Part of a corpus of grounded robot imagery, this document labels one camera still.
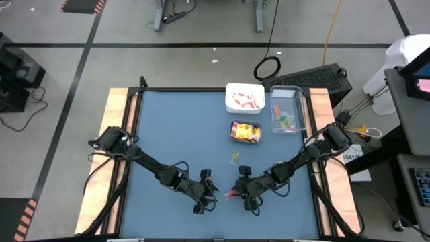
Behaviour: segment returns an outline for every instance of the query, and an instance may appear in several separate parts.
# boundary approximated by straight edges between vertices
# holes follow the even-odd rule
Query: colorful item in container
[[[280,111],[280,108],[278,106],[273,107],[276,119],[277,119],[277,127],[279,128],[290,128],[291,126],[291,117],[288,115],[287,112]]]
[[[232,99],[242,108],[249,106],[252,109],[260,108],[254,95],[245,95],[243,93],[234,93]]]

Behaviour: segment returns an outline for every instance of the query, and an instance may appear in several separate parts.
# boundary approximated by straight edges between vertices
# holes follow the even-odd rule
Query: orange and black striped tape
[[[98,14],[101,11],[101,8],[103,7],[104,3],[105,3],[105,0],[99,0],[97,5],[95,6],[94,14]]]
[[[24,209],[24,214],[21,217],[17,231],[15,233],[15,241],[24,241],[27,235],[28,228],[33,218],[34,211],[36,210],[37,202],[34,199],[30,199],[26,208]]]
[[[64,12],[67,1],[68,0],[64,1],[63,5],[60,8],[60,12]],[[99,0],[99,2],[97,3],[97,5],[94,8],[94,14],[100,13],[101,9],[103,8],[104,3],[105,3],[105,0]]]

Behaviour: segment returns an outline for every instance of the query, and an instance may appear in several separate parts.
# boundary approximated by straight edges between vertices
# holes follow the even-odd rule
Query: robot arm
[[[324,137],[323,140],[318,140],[320,134]],[[240,196],[245,200],[245,210],[251,211],[255,216],[258,216],[259,207],[262,205],[261,195],[264,192],[271,190],[277,193],[276,190],[289,183],[295,170],[314,161],[327,161],[331,157],[340,155],[352,145],[351,139],[337,123],[328,124],[325,128],[319,130],[314,137],[316,139],[308,146],[306,146],[306,142],[304,147],[300,149],[300,152],[294,158],[273,165],[265,170],[263,175],[259,177],[249,177],[251,175],[250,167],[239,167],[239,173],[243,176],[236,180],[236,184],[232,190],[234,191],[233,196]],[[348,224],[342,219],[330,200],[325,196],[315,176],[311,177],[311,185],[316,188],[316,194],[327,207],[327,210],[333,216],[344,234],[358,236],[349,228]]]
[[[209,169],[201,171],[200,181],[194,181],[189,178],[189,167],[185,161],[174,165],[159,163],[143,152],[138,145],[132,142],[130,135],[118,127],[108,127],[98,139],[90,140],[88,143],[94,149],[104,151],[111,157],[136,162],[152,172],[160,184],[174,192],[181,192],[189,196],[197,203],[193,210],[195,214],[203,214],[205,210],[210,212],[215,209],[214,191],[218,191],[218,188],[210,179],[211,171]],[[186,164],[187,169],[178,168],[179,164]],[[212,202],[213,207],[208,209],[207,206]]]

